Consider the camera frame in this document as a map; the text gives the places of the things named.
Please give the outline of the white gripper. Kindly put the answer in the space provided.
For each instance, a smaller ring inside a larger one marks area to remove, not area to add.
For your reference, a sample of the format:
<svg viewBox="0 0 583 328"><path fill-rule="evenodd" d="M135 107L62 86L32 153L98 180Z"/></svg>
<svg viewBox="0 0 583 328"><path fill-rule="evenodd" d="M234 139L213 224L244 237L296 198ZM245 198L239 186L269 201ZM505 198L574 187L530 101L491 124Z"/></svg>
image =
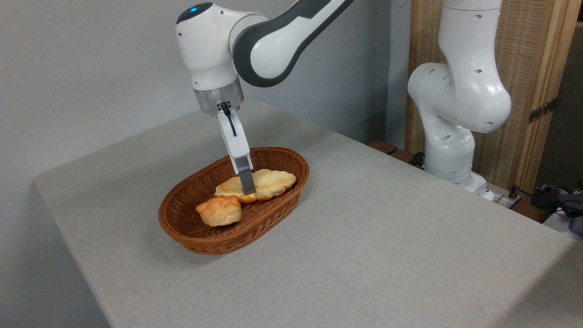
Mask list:
<svg viewBox="0 0 583 328"><path fill-rule="evenodd" d="M250 157L250 147L245 131L239 119L237 110L231 110L228 118L223 112L212 114L219 121L221 136L235 170L239 175L244 195L256 192L256 185L252 176L253 164Z"/></svg>

